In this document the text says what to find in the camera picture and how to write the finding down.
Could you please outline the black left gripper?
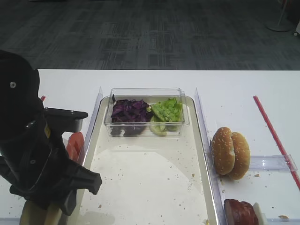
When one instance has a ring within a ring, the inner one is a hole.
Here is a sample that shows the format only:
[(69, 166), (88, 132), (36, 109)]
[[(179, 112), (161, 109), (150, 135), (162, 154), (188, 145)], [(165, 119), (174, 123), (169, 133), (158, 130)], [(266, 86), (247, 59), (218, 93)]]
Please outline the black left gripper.
[(44, 111), (26, 115), (0, 114), (0, 174), (10, 192), (46, 209), (54, 203), (71, 216), (77, 189), (96, 195), (102, 184), (99, 173), (69, 158), (61, 134), (51, 131)]

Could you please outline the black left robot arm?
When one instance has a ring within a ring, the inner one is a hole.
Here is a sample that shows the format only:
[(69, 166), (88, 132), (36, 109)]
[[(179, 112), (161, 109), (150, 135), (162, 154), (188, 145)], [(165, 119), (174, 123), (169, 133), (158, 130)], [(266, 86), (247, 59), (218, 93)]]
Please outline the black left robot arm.
[(71, 215), (81, 167), (62, 134), (87, 113), (45, 109), (38, 96), (40, 76), (22, 56), (0, 52), (0, 174), (10, 192), (42, 208), (54, 203)]

